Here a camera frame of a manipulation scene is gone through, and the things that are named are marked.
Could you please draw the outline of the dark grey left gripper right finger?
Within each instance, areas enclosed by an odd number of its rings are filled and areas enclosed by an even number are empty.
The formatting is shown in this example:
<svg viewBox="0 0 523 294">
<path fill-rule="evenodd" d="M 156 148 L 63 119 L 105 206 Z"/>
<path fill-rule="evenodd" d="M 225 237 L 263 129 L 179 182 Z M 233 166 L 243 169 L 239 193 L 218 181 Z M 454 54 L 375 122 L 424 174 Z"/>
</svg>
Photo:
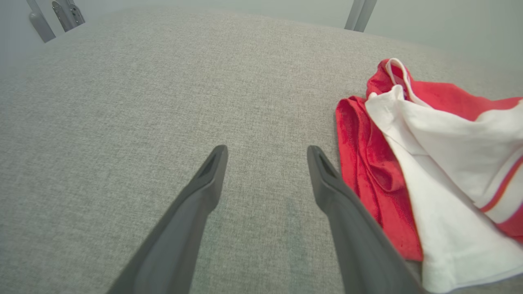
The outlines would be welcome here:
<svg viewBox="0 0 523 294">
<path fill-rule="evenodd" d="M 407 263 L 320 147 L 308 146 L 316 204 L 329 220 L 346 294 L 423 294 Z"/>
</svg>

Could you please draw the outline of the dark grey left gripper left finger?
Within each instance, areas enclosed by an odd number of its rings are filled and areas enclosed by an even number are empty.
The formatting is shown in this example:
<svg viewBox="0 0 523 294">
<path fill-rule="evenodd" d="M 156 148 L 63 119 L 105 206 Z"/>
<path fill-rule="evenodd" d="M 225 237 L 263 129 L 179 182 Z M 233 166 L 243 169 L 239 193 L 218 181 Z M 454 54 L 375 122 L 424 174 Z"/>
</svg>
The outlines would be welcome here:
<svg viewBox="0 0 523 294">
<path fill-rule="evenodd" d="M 228 161 L 216 146 L 169 206 L 108 293 L 188 294 L 204 227 L 220 200 Z"/>
</svg>

